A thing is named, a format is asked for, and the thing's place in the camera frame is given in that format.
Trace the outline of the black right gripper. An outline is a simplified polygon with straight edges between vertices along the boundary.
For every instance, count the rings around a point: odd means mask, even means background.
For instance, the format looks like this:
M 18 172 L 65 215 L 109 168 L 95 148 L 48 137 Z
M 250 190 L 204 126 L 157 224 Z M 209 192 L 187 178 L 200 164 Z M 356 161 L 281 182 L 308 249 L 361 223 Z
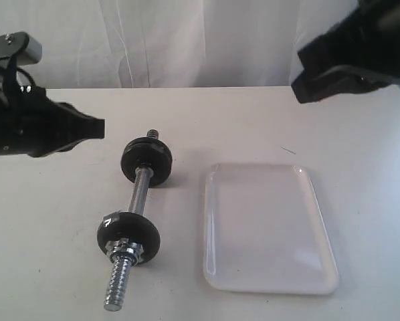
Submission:
M 298 51 L 291 83 L 301 104 L 400 85 L 400 1 L 359 1 L 344 19 Z M 340 71 L 314 78 L 308 72 Z

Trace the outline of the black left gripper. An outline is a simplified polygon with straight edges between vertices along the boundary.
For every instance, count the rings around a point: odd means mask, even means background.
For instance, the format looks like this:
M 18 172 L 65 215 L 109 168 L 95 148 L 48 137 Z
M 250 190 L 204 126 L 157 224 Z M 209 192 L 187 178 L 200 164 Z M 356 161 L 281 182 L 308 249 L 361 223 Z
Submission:
M 45 88 L 22 86 L 13 102 L 0 90 L 0 156 L 45 157 L 104 136 L 105 119 L 49 99 Z

